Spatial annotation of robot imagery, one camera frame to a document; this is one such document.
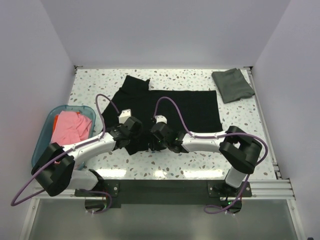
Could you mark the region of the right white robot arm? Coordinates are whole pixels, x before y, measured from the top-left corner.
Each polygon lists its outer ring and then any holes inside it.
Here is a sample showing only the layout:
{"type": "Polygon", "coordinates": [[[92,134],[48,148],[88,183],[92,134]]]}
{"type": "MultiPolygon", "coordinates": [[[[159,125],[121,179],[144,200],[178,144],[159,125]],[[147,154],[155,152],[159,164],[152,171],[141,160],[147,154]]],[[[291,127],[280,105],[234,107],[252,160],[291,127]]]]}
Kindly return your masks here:
{"type": "Polygon", "coordinates": [[[263,148],[254,136],[236,126],[230,126],[226,132],[187,133],[173,131],[159,122],[150,132],[162,147],[176,154],[197,151],[222,154],[231,165],[222,185],[223,192],[230,197],[241,190],[243,180],[254,172],[263,148]]]}

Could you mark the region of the black t shirt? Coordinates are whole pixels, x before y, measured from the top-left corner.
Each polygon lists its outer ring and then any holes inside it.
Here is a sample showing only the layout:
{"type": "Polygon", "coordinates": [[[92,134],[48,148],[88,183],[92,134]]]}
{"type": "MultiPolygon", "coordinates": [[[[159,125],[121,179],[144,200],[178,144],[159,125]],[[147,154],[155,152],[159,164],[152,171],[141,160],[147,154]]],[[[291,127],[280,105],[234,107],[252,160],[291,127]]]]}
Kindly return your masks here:
{"type": "Polygon", "coordinates": [[[217,92],[150,90],[149,80],[126,76],[123,85],[103,111],[107,128],[118,123],[117,111],[131,109],[131,114],[142,122],[143,133],[133,139],[126,151],[131,156],[150,150],[150,130],[154,114],[166,117],[169,127],[177,132],[185,127],[196,133],[216,133],[223,130],[220,119],[217,92]]]}

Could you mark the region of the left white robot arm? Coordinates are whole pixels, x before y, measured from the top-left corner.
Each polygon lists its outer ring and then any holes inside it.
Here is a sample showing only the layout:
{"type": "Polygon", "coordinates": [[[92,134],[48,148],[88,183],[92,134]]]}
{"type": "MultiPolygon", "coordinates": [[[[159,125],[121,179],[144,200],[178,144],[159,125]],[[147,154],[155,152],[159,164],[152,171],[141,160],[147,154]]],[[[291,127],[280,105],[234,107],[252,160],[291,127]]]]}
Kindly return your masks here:
{"type": "Polygon", "coordinates": [[[143,124],[130,116],[123,123],[110,128],[87,140],[60,146],[51,143],[42,153],[31,175],[48,193],[54,197],[64,190],[84,189],[92,196],[99,196],[104,190],[102,177],[93,170],[78,170],[91,158],[126,147],[143,131],[143,124]]]}

